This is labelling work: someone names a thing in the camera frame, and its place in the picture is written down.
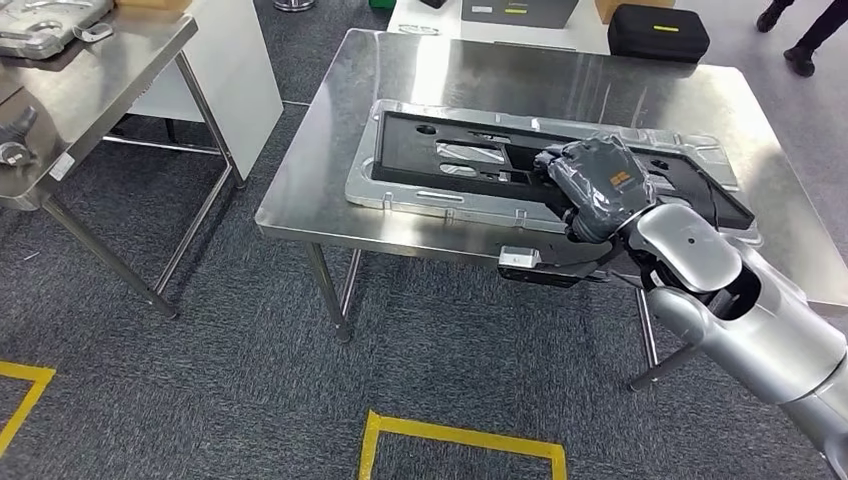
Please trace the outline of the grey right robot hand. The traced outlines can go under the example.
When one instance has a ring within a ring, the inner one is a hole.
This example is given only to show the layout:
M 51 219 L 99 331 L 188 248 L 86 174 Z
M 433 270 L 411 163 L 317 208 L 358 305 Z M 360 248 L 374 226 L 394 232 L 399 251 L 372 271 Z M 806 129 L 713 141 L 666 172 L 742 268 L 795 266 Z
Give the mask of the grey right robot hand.
M 573 204 L 564 221 L 569 234 L 582 242 L 607 241 L 657 204 L 646 168 L 615 134 L 549 145 L 535 155 L 533 165 Z

